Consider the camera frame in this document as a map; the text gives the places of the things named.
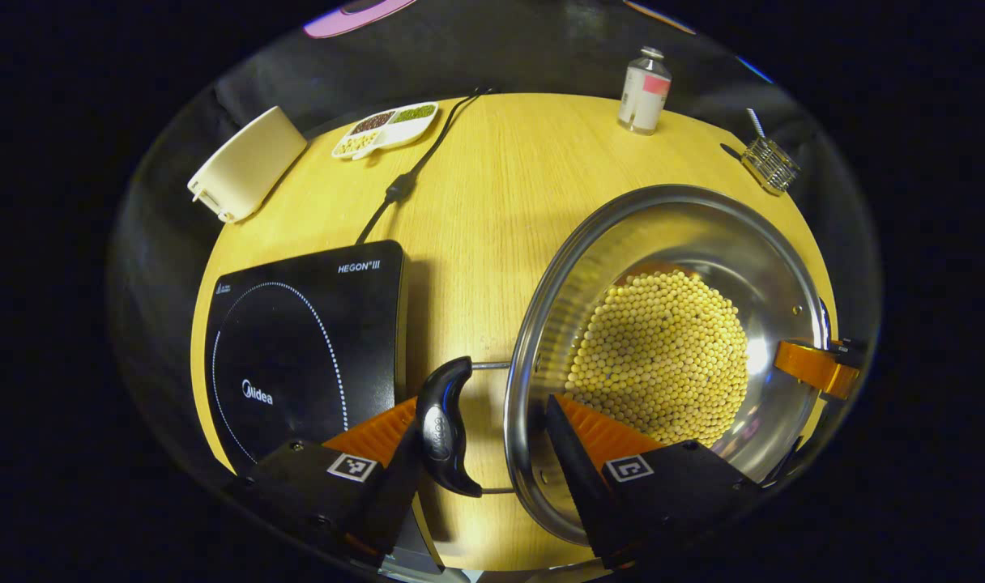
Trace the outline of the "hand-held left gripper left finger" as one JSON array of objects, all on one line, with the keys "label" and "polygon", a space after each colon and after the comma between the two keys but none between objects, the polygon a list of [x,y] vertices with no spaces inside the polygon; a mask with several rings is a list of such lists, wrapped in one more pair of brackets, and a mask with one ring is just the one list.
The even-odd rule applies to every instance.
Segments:
[{"label": "hand-held left gripper left finger", "polygon": [[318,443],[283,443],[233,481],[233,499],[308,549],[377,568],[422,469],[417,398]]}]

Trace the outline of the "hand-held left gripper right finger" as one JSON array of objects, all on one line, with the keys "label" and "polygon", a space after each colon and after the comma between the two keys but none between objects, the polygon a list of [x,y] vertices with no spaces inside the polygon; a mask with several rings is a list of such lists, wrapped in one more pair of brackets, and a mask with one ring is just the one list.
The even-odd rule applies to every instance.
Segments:
[{"label": "hand-held left gripper right finger", "polygon": [[663,445],[555,395],[545,428],[586,539],[611,571],[661,568],[760,502],[756,481],[697,440]]}]

